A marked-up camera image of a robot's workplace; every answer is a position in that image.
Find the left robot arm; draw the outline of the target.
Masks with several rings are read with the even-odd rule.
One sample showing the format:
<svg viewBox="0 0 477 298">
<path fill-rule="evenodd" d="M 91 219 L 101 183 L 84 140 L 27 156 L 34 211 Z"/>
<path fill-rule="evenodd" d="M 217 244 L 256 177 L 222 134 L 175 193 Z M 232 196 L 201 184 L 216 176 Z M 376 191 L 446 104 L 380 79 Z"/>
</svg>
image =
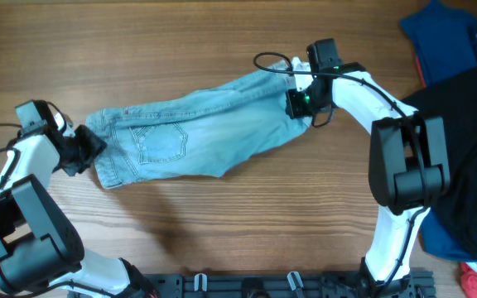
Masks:
<svg viewBox="0 0 477 298">
<path fill-rule="evenodd" d="M 107 147 L 84 125 L 72 127 L 44 100 L 15 108 L 17 136 L 2 152 L 0 174 L 0 297 L 36 297 L 54 289 L 74 296 L 157 297 L 132 264 L 84 248 L 47 189 L 58 170 L 83 173 Z"/>
</svg>

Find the light blue jeans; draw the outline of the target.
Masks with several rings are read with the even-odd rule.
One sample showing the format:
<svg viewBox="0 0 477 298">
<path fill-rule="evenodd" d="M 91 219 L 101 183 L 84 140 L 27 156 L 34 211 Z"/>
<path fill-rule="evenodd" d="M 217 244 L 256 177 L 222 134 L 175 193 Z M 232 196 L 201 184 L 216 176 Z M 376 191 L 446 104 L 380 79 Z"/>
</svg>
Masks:
<svg viewBox="0 0 477 298">
<path fill-rule="evenodd" d="M 183 175 L 223 176 L 249 157 L 299 137 L 311 118 L 290 118 L 293 79 L 281 61 L 180 99 L 106 108 L 86 126 L 106 142 L 95 159 L 105 189 Z"/>
</svg>

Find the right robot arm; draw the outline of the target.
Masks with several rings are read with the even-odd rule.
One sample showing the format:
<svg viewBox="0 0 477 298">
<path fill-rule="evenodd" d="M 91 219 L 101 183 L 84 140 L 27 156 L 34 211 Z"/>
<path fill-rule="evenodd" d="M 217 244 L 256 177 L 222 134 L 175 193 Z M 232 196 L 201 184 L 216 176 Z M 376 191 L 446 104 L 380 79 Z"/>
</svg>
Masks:
<svg viewBox="0 0 477 298">
<path fill-rule="evenodd" d="M 432 274 L 413 273 L 410 256 L 422 221 L 450 184 L 443 121 L 388 94 L 358 62 L 344 63 L 334 40 L 306 48 L 308 61 L 290 67 L 292 119 L 349 113 L 370 135 L 368 180 L 378 203 L 370 249 L 356 273 L 321 279 L 329 297 L 428 297 Z"/>
</svg>

